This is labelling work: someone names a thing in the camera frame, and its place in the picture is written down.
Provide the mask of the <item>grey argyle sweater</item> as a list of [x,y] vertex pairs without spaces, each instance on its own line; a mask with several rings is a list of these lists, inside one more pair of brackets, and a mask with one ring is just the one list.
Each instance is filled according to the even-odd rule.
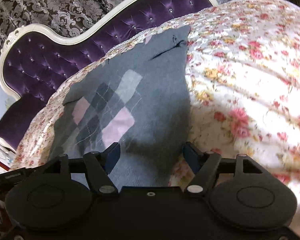
[[117,142],[117,187],[167,186],[189,133],[188,25],[147,36],[74,83],[54,124],[49,158],[80,158]]

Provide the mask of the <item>floral bedspread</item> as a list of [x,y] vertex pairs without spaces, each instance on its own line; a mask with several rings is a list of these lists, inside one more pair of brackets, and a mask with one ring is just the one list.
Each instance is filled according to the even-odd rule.
[[252,157],[296,195],[300,236],[300,7],[285,0],[232,0],[143,31],[63,82],[31,122],[12,163],[43,165],[71,85],[107,60],[170,28],[189,25],[185,79],[189,140],[227,158]]

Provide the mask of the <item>purple tufted headboard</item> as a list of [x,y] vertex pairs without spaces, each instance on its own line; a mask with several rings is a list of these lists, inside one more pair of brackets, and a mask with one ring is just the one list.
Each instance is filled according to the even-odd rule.
[[118,44],[217,4],[216,0],[124,0],[76,37],[62,37],[42,24],[15,29],[0,55],[0,86],[15,99],[0,119],[0,145],[15,150],[58,87]]

